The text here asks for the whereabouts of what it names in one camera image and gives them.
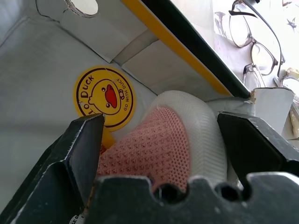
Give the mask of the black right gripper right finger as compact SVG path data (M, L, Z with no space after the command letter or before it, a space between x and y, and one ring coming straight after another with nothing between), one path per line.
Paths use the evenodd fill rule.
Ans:
M283 172L299 178L299 150L263 119L221 112L217 122L233 170L245 187L249 174ZM282 189L289 194L299 194L299 181L295 183L294 187L283 183Z

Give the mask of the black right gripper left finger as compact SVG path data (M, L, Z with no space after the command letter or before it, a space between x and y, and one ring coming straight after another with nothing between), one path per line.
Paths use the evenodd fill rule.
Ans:
M69 224L87 205L96 176L105 117L70 123L42 154L0 214L0 224Z

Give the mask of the pink knit shoe white sole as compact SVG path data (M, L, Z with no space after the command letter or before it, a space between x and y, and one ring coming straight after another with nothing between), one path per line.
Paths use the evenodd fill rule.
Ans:
M152 189L173 184L185 191L197 175L224 182L227 157L214 111L185 92L160 94L143 121L100 156L97 173L145 176Z

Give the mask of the yellow and white shoebox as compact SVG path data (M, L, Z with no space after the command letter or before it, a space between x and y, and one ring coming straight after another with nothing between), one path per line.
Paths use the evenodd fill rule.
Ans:
M93 67L119 70L135 90L135 113L112 132L116 142L167 91L204 101L216 119L221 112L261 118L283 137L289 113L299 116L299 108L294 93L273 78L284 75L290 54L282 51L285 63L262 75L266 87L248 89L242 77L252 63L251 46L238 48L232 41L233 2L0 0L0 214L45 150L83 117L74 105L74 87ZM277 35L280 26L272 19L283 20L281 3L249 3ZM106 151L101 142L100 156ZM226 146L225 153L224 182L212 185L197 175L185 191L173 184L152 189L145 176L96 172L87 205L69 224L299 224L299 194L282 189L299 178L255 173L247 175L245 187Z

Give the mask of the clear grey-framed eyeglasses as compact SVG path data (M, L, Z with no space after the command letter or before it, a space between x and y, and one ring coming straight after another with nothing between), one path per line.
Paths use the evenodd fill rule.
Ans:
M299 70L288 68L282 77L274 77L273 82L277 87L287 88L294 93L294 103L299 105ZM250 90L266 87L262 74L254 64L244 67L242 83Z

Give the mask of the yellow round duck tag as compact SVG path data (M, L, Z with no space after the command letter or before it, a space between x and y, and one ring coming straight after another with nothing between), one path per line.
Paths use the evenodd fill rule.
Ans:
M116 142L112 132L123 128L135 113L135 90L129 78L113 67L93 67L79 76L73 95L79 116L104 115L102 147L109 149Z

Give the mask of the dark-framed clear eyeglasses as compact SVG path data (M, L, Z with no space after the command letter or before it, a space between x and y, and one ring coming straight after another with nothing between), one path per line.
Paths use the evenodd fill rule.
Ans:
M285 63L280 42L273 28L249 3L234 0L229 12L229 31L238 48L251 46L250 58L262 75L271 74Z

